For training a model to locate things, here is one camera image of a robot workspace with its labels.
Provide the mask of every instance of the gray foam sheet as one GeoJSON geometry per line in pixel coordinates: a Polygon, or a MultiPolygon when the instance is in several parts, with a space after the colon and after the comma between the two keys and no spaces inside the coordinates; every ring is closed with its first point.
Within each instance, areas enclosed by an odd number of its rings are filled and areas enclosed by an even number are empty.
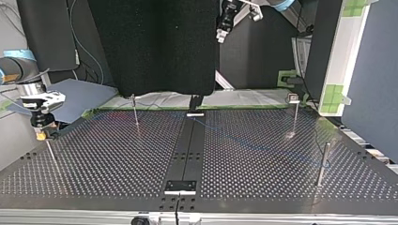
{"type": "MultiPolygon", "coordinates": [[[[64,105],[52,112],[57,121],[65,123],[73,123],[81,117],[85,110],[98,108],[98,106],[107,102],[117,93],[113,87],[72,79],[55,83],[48,89],[59,91],[67,97],[64,105]]],[[[30,114],[28,110],[15,105],[10,105],[8,110],[16,113],[30,114]]]]}

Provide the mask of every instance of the green tape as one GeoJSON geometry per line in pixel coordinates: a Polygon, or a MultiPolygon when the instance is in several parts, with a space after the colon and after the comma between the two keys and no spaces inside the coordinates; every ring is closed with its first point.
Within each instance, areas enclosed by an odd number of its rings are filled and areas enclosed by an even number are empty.
{"type": "Polygon", "coordinates": [[[322,113],[337,113],[340,104],[343,101],[343,85],[328,84],[326,86],[323,103],[321,106],[322,113]]]}
{"type": "Polygon", "coordinates": [[[343,17],[360,17],[366,6],[366,0],[346,0],[343,17]]]}
{"type": "Polygon", "coordinates": [[[86,110],[83,112],[82,114],[82,118],[84,119],[90,119],[91,117],[93,117],[95,115],[95,110],[86,110]]]}
{"type": "Polygon", "coordinates": [[[7,110],[7,107],[12,104],[10,100],[0,101],[0,112],[4,112],[7,110]]]}
{"type": "Polygon", "coordinates": [[[297,72],[294,69],[292,69],[292,70],[281,70],[281,71],[279,71],[277,86],[278,87],[293,88],[293,87],[295,87],[294,84],[287,84],[286,82],[282,81],[282,78],[283,77],[295,78],[297,76],[298,76],[298,74],[297,74],[297,72]]]}

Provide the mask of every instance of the black cable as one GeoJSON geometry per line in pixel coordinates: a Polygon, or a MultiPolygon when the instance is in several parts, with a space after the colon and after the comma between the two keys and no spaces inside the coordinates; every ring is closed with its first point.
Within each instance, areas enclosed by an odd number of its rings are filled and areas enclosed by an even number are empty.
{"type": "Polygon", "coordinates": [[[178,201],[176,202],[176,211],[175,211],[176,225],[179,225],[179,218],[178,218],[179,197],[180,197],[180,196],[178,195],[178,201]]]}
{"type": "Polygon", "coordinates": [[[67,1],[67,7],[68,7],[68,11],[69,11],[70,29],[71,29],[71,32],[72,32],[72,34],[73,34],[73,38],[74,38],[75,42],[80,46],[80,48],[81,48],[88,56],[90,56],[90,58],[99,66],[100,75],[101,75],[101,82],[100,82],[100,84],[103,84],[103,83],[104,83],[105,77],[104,77],[104,71],[103,71],[102,65],[100,64],[100,62],[98,61],[98,59],[97,59],[93,54],[91,54],[91,53],[88,51],[88,49],[86,49],[85,46],[80,42],[80,40],[78,39],[78,37],[77,37],[77,35],[76,35],[76,32],[75,32],[75,30],[74,30],[74,27],[73,27],[73,20],[72,20],[72,18],[73,18],[73,9],[74,9],[74,7],[75,7],[75,4],[77,3],[77,0],[73,0],[73,3],[71,4],[71,6],[69,6],[69,1],[68,1],[68,0],[66,0],[66,1],[67,1]]]}
{"type": "Polygon", "coordinates": [[[6,117],[9,117],[9,116],[11,116],[11,115],[13,115],[13,114],[15,114],[15,112],[12,112],[12,113],[10,113],[10,114],[4,115],[4,116],[0,117],[0,120],[1,120],[1,119],[4,119],[4,118],[6,118],[6,117]]]}
{"type": "MultiPolygon", "coordinates": [[[[300,63],[300,61],[299,61],[299,45],[298,45],[298,38],[299,38],[299,20],[300,20],[300,18],[301,18],[301,13],[302,13],[302,4],[301,4],[301,7],[300,7],[300,9],[299,9],[299,13],[298,13],[298,21],[297,21],[297,24],[296,24],[296,37],[295,37],[295,42],[296,42],[296,58],[297,58],[297,60],[298,60],[298,75],[301,77],[301,79],[303,80],[303,83],[304,83],[304,87],[305,87],[305,89],[306,89],[306,91],[307,91],[307,94],[310,96],[310,98],[313,100],[313,103],[314,103],[314,106],[316,107],[316,110],[317,111],[319,111],[319,107],[316,105],[316,102],[314,101],[314,98],[313,98],[313,96],[311,95],[311,93],[310,93],[310,89],[308,88],[308,86],[307,86],[307,83],[305,82],[305,79],[304,79],[304,77],[302,76],[302,73],[301,73],[301,63],[300,63]]],[[[321,153],[321,155],[323,156],[324,155],[324,151],[322,151],[322,147],[321,147],[321,144],[319,143],[319,141],[318,141],[318,131],[316,130],[316,127],[314,127],[314,131],[315,131],[315,143],[316,143],[316,145],[317,145],[317,147],[318,147],[318,149],[319,149],[319,152],[321,153]]]]}
{"type": "Polygon", "coordinates": [[[93,82],[99,83],[100,77],[99,77],[98,73],[93,68],[91,68],[87,63],[85,63],[83,61],[81,61],[81,62],[82,62],[82,66],[84,67],[84,70],[85,70],[85,81],[87,82],[87,76],[90,76],[90,78],[93,80],[93,82]],[[91,71],[96,75],[96,78],[94,78],[91,75],[91,73],[89,72],[88,68],[90,68],[91,71]]]}
{"type": "MultiPolygon", "coordinates": [[[[305,87],[305,89],[306,89],[306,91],[307,91],[307,94],[310,96],[311,99],[314,99],[313,96],[311,95],[310,89],[308,88],[307,83],[305,82],[305,79],[304,79],[304,77],[303,77],[303,75],[302,75],[302,73],[301,73],[301,63],[300,63],[300,61],[299,61],[299,45],[298,45],[298,38],[299,38],[299,20],[300,20],[300,18],[301,18],[301,13],[302,13],[302,5],[301,5],[301,7],[300,7],[300,9],[299,9],[299,13],[298,13],[298,21],[297,21],[297,24],[296,24],[296,32],[297,32],[297,33],[296,33],[296,37],[295,37],[295,42],[296,42],[296,58],[297,58],[297,60],[298,60],[298,75],[299,75],[299,76],[301,77],[301,79],[303,80],[304,87],[305,87]]],[[[316,107],[316,110],[319,111],[319,108],[318,108],[318,106],[316,105],[315,102],[314,102],[314,106],[316,107]]]]}
{"type": "Polygon", "coordinates": [[[15,91],[15,90],[17,90],[17,88],[11,88],[11,89],[8,89],[8,90],[0,91],[0,94],[4,94],[6,92],[11,92],[11,91],[15,91]]]}

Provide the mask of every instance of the vertical post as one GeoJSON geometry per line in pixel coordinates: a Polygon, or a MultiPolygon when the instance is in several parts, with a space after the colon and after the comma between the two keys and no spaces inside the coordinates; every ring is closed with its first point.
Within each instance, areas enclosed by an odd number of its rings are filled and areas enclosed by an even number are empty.
{"type": "Polygon", "coordinates": [[[191,96],[190,109],[188,110],[188,117],[205,116],[205,113],[197,108],[202,105],[204,96],[191,96]]]}
{"type": "Polygon", "coordinates": [[[131,96],[131,105],[132,105],[132,108],[134,109],[135,125],[138,126],[139,122],[138,122],[137,109],[136,109],[137,104],[135,102],[135,95],[134,94],[132,94],[132,96],[131,96]]]}
{"type": "Polygon", "coordinates": [[[296,121],[297,121],[297,119],[298,119],[298,113],[299,113],[299,102],[296,103],[295,124],[296,124],[296,121]]]}
{"type": "Polygon", "coordinates": [[[319,169],[319,175],[318,175],[318,178],[316,179],[316,186],[317,187],[322,187],[322,180],[323,180],[323,175],[324,175],[324,172],[325,172],[325,164],[328,161],[329,151],[330,151],[330,143],[327,142],[325,144],[325,149],[324,149],[323,156],[322,156],[322,164],[321,164],[321,167],[319,169]]]}
{"type": "Polygon", "coordinates": [[[54,152],[53,152],[53,149],[52,149],[52,147],[51,147],[51,145],[50,145],[50,142],[49,142],[48,140],[46,140],[46,143],[47,143],[47,147],[49,148],[51,158],[52,158],[53,160],[56,160],[55,155],[54,155],[54,152]]]}

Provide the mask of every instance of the gray wall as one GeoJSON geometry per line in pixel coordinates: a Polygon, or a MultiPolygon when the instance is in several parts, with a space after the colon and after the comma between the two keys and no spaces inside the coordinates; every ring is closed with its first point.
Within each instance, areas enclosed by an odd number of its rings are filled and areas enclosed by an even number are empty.
{"type": "MultiPolygon", "coordinates": [[[[17,8],[15,0],[2,0],[17,8]]],[[[14,15],[7,10],[8,15],[18,23],[14,15]]],[[[9,21],[0,13],[0,57],[3,50],[26,49],[26,40],[14,30],[9,21]]],[[[0,91],[14,88],[15,86],[0,86],[0,91]]],[[[17,92],[7,92],[7,96],[17,98],[17,92]]],[[[9,163],[19,158],[19,156],[32,150],[38,145],[33,129],[30,127],[29,116],[11,114],[10,112],[0,112],[0,170],[9,163]]]]}
{"type": "Polygon", "coordinates": [[[380,0],[369,12],[343,122],[398,162],[398,1],[380,0]]]}
{"type": "MultiPolygon", "coordinates": [[[[69,6],[71,6],[73,0],[68,0],[68,2],[69,6]]],[[[104,84],[113,84],[113,79],[108,68],[102,45],[100,43],[100,36],[97,32],[97,28],[91,15],[91,10],[87,3],[87,0],[79,0],[76,2],[73,8],[72,19],[76,37],[79,39],[82,45],[99,61],[100,65],[102,66],[104,72],[104,84]]],[[[99,66],[77,43],[76,46],[80,59],[83,62],[87,63],[100,76],[99,66]]],[[[86,78],[84,67],[79,66],[77,69],[75,69],[75,71],[78,75],[79,80],[84,81],[86,78]]],[[[58,83],[64,81],[67,78],[73,79],[74,76],[71,71],[60,71],[50,73],[50,78],[53,83],[58,83]]],[[[95,82],[95,80],[90,79],[90,77],[88,77],[87,80],[92,83],[95,82]]]]}
{"type": "Polygon", "coordinates": [[[220,47],[220,73],[238,89],[276,88],[279,71],[295,68],[296,28],[274,8],[262,11],[263,20],[245,18],[220,47]]]}

